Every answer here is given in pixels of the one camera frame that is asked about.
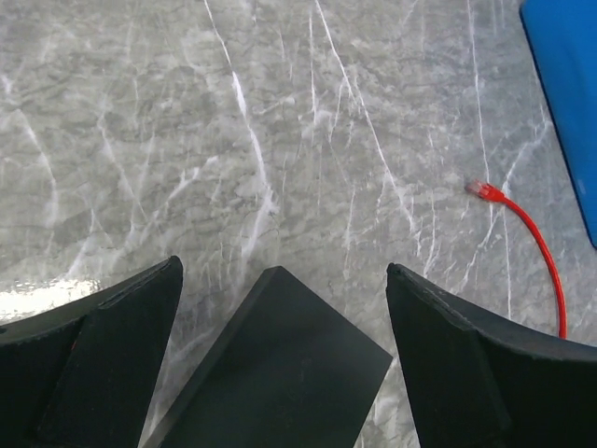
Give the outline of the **black network switch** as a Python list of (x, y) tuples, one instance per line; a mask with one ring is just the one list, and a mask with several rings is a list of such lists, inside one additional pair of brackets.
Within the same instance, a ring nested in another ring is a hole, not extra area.
[(351, 447), (391, 356), (287, 269), (265, 270), (150, 447)]

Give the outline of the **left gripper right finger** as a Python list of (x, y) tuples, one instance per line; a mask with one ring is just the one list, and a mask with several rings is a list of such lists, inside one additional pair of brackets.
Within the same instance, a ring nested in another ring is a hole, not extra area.
[(422, 447), (593, 447), (596, 349), (524, 327), (400, 264), (386, 298)]

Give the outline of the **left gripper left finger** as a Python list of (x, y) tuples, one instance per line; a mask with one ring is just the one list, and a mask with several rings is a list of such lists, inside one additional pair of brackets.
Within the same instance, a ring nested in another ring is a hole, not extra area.
[(182, 286), (172, 256), (2, 326), (2, 446), (137, 446)]

